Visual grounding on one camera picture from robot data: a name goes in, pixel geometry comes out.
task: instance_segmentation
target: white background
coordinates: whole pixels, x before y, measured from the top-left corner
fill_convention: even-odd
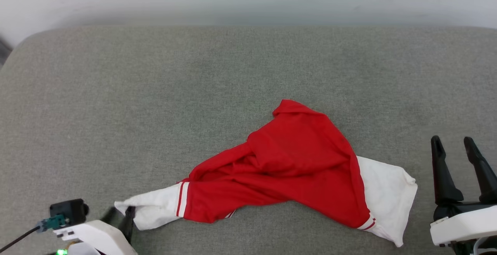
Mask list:
[[[470,25],[497,28],[497,0],[0,0],[0,38],[89,24]]]

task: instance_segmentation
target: white fabric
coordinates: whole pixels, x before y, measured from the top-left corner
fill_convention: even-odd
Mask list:
[[[357,159],[366,204],[371,211],[371,217],[359,229],[393,241],[397,247],[402,246],[403,232],[417,191],[415,179],[403,168],[360,156]],[[136,206],[136,227],[139,230],[154,229],[181,218],[176,214],[184,215],[188,182],[184,182],[182,190],[181,184],[183,182],[134,196],[124,202],[115,202],[114,205],[123,214],[128,206]],[[181,205],[178,206],[180,191]]]
[[[366,205],[375,224],[367,229],[378,237],[403,245],[402,237],[417,191],[416,180],[403,168],[357,156]]]

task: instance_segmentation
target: white stripe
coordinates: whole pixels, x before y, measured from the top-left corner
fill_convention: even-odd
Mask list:
[[[373,216],[371,215],[371,213],[369,214],[369,219],[361,226],[361,227],[358,227],[359,230],[364,230],[366,229],[367,227],[371,226],[371,224],[373,224]]]
[[[181,204],[179,204],[179,217],[183,217],[185,215],[185,209],[186,209],[186,196],[188,196],[188,184],[190,182],[184,182],[183,184],[183,190],[181,190]]]

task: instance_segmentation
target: red fabric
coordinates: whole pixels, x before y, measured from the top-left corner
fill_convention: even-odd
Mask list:
[[[295,200],[351,228],[369,218],[352,147],[325,114],[283,100],[247,142],[193,169],[184,218],[212,223],[245,205]]]

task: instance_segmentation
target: gray fabric surface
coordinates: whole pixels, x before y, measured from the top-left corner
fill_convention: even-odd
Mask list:
[[[479,196],[463,137],[495,163],[497,31],[380,27],[87,27],[28,38],[0,71],[2,245],[83,198],[170,186],[245,141],[282,98],[326,113],[359,156],[399,165],[419,189],[405,245],[346,228],[295,202],[239,209],[214,224],[135,232],[141,254],[451,254],[431,243],[429,139],[456,185]],[[5,254],[64,243],[34,234]]]

